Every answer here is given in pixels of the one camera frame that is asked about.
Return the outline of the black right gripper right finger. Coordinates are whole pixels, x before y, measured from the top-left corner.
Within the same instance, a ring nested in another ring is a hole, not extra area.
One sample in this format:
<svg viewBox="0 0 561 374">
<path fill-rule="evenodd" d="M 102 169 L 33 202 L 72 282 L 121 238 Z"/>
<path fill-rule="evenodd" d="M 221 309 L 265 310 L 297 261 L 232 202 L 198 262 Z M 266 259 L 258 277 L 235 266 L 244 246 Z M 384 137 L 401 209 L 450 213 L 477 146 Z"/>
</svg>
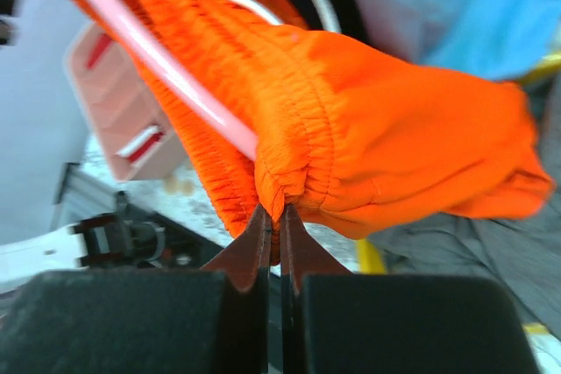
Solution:
<svg viewBox="0 0 561 374">
<path fill-rule="evenodd" d="M 483 278 L 365 275 L 280 219 L 286 373 L 535 373 L 505 290 Z"/>
</svg>

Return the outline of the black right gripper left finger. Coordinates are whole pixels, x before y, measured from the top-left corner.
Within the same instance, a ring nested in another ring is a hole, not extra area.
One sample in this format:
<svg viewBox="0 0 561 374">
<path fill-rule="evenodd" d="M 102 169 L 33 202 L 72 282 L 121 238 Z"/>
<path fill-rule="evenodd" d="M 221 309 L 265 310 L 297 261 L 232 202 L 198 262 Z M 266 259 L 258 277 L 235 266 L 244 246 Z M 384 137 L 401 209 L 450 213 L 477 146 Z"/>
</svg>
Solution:
<svg viewBox="0 0 561 374">
<path fill-rule="evenodd" d="M 74 270 L 50 269 L 18 293 L 1 330 L 4 373 L 262 373 L 267 369 L 271 223 L 199 269 L 166 263 L 178 239 L 106 214 L 79 223 Z"/>
</svg>

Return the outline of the orange shorts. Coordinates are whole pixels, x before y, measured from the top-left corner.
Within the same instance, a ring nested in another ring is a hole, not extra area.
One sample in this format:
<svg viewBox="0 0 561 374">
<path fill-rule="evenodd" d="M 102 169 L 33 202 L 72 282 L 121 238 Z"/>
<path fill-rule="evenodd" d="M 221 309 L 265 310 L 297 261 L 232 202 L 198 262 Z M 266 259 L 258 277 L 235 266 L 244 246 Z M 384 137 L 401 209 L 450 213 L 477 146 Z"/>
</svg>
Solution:
<svg viewBox="0 0 561 374">
<path fill-rule="evenodd" d="M 122 0 L 257 136 L 247 158 L 142 61 L 225 228 L 262 205 L 353 240 L 436 213 L 521 219 L 550 198 L 527 97 L 311 31 L 288 0 Z"/>
</svg>

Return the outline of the pink wavy hanger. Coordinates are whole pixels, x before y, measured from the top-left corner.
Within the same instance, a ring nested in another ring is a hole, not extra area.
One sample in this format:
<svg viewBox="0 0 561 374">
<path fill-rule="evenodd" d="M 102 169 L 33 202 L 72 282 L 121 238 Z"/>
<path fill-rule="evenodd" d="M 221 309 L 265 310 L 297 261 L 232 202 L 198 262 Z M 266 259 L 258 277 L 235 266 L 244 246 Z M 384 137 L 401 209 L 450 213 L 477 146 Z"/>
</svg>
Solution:
<svg viewBox="0 0 561 374">
<path fill-rule="evenodd" d="M 256 159 L 257 136 L 183 68 L 123 0 L 87 1 L 111 30 L 185 104 L 248 159 Z"/>
</svg>

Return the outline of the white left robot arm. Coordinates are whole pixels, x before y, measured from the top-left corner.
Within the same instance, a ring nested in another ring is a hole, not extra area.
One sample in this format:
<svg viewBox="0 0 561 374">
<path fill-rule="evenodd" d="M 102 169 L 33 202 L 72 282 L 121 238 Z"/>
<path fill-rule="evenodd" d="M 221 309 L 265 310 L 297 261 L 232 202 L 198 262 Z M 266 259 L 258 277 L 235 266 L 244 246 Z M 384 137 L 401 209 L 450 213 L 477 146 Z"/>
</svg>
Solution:
<svg viewBox="0 0 561 374">
<path fill-rule="evenodd" d="M 47 243 L 60 180 L 88 137 L 119 181 L 160 179 L 179 138 L 130 55 L 71 0 L 16 0 L 1 32 L 1 293 L 63 266 Z"/>
</svg>

